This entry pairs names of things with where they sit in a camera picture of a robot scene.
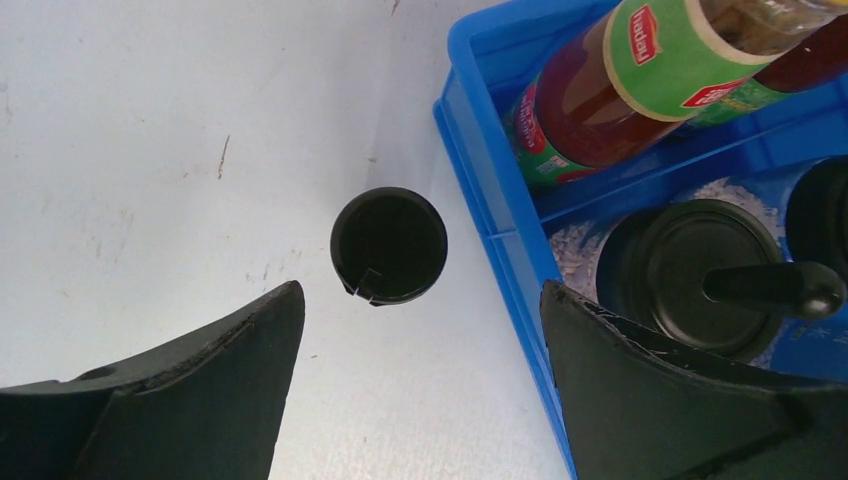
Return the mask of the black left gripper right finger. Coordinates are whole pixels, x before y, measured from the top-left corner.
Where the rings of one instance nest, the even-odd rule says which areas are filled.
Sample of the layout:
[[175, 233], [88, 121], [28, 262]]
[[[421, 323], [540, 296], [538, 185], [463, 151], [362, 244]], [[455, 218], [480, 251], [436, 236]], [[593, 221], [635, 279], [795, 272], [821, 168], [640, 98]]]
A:
[[579, 479], [843, 479], [847, 387], [686, 346], [547, 281], [540, 314]]

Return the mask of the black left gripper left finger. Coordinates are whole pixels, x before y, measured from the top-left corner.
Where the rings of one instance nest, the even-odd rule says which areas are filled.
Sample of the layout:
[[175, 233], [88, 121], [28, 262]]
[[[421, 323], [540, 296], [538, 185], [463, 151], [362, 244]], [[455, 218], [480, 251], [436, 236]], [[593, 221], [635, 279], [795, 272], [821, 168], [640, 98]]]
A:
[[305, 324], [301, 285], [79, 377], [1, 392], [5, 479], [265, 479]]

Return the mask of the black-lid spout jar front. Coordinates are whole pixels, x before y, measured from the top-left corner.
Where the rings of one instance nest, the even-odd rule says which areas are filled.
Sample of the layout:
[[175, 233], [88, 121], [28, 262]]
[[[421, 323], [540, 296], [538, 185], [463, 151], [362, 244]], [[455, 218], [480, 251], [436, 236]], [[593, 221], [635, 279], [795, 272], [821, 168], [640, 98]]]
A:
[[758, 368], [843, 381], [847, 278], [794, 261], [787, 245], [801, 176], [722, 178], [664, 207], [566, 226], [550, 247], [568, 286], [649, 329]]

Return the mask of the black-lid spout jar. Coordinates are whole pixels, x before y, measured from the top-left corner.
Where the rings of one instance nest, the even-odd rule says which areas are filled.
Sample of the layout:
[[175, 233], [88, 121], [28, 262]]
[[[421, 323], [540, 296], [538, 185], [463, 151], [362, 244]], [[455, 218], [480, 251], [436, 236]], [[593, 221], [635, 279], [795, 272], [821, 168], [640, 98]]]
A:
[[794, 186], [785, 217], [794, 261], [821, 263], [847, 278], [847, 158], [816, 163]]
[[550, 247], [568, 286], [649, 329], [758, 368], [843, 381], [847, 278], [794, 261], [787, 245], [801, 176], [722, 178], [664, 207], [566, 226]]

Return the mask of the black spice shaker front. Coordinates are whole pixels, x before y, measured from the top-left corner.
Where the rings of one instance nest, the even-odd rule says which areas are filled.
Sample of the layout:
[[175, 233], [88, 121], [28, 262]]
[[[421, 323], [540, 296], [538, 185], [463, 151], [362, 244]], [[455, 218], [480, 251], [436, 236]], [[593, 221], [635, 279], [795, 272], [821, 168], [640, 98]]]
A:
[[374, 188], [353, 198], [330, 235], [331, 261], [345, 291], [375, 307], [421, 297], [439, 279], [447, 254], [438, 211], [401, 187]]

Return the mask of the short yellow-cap sauce bottle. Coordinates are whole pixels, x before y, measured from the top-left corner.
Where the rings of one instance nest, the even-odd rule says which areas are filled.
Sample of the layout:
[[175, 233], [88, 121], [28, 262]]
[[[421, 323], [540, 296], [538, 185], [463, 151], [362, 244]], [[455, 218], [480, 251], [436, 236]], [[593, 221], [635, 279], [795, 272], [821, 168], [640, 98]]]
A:
[[548, 190], [626, 162], [844, 15], [843, 1], [622, 1], [569, 40], [504, 116]]

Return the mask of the tall green-label sauce bottle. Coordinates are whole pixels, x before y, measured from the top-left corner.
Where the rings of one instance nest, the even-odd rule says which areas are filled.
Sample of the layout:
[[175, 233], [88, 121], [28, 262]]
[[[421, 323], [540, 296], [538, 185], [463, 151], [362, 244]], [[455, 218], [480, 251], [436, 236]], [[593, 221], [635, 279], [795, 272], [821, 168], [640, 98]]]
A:
[[847, 17], [839, 16], [676, 131], [690, 136], [766, 108], [847, 72]]

